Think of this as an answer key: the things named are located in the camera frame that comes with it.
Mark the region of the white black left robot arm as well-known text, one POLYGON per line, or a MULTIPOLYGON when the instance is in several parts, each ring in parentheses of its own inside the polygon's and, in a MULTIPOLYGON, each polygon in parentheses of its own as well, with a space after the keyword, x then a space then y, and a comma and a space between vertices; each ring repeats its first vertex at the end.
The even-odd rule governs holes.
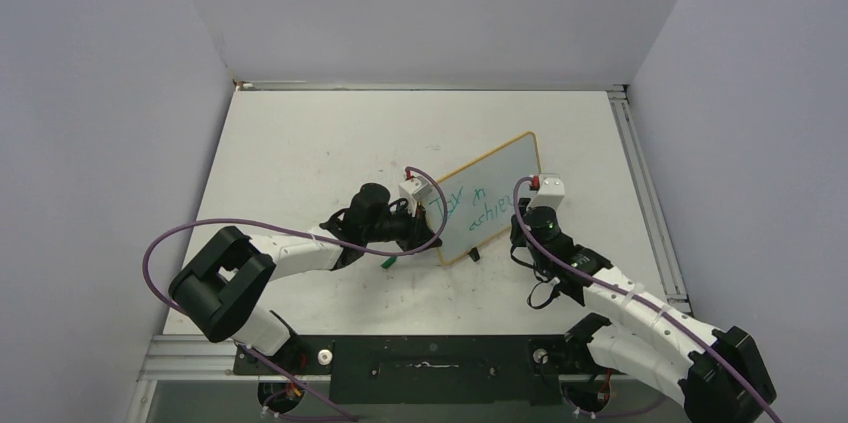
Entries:
POLYGON ((177 274, 168 296, 211 342, 231 339, 259 352, 271 372, 290 371, 298 359, 295 331, 259 304, 268 283, 312 271, 336 271, 368 253, 373 243, 395 243, 404 254, 441 246, 420 200, 442 191, 423 177, 399 186, 399 197, 366 183, 349 205, 306 232, 248 235, 220 228, 177 274))

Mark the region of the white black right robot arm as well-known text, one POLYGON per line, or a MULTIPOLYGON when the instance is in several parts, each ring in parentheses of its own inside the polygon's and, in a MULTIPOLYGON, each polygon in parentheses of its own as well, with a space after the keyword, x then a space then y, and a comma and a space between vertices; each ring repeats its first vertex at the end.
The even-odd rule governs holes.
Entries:
POLYGON ((573 368, 632 376, 677 403, 692 422, 779 419, 776 388, 744 329, 720 329, 662 301, 608 258, 575 243, 553 208, 519 199, 512 234, 555 295, 589 312, 565 345, 573 368))

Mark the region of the green marker cap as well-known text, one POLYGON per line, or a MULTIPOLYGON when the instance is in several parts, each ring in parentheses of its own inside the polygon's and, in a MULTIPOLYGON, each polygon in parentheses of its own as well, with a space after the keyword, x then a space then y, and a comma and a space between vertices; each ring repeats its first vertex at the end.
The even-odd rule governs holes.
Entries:
POLYGON ((389 269, 395 264, 396 261, 397 261, 396 256, 389 257, 380 265, 380 267, 382 269, 389 269))

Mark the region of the yellow framed whiteboard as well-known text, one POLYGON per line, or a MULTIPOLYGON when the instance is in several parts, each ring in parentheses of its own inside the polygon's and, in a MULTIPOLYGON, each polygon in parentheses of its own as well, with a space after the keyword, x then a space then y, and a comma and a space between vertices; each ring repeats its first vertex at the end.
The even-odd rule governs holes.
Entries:
POLYGON ((446 200, 432 190, 421 205, 431 229, 443 229, 440 262, 451 265, 509 230, 515 183, 540 172, 537 138, 528 131, 439 180, 446 200))

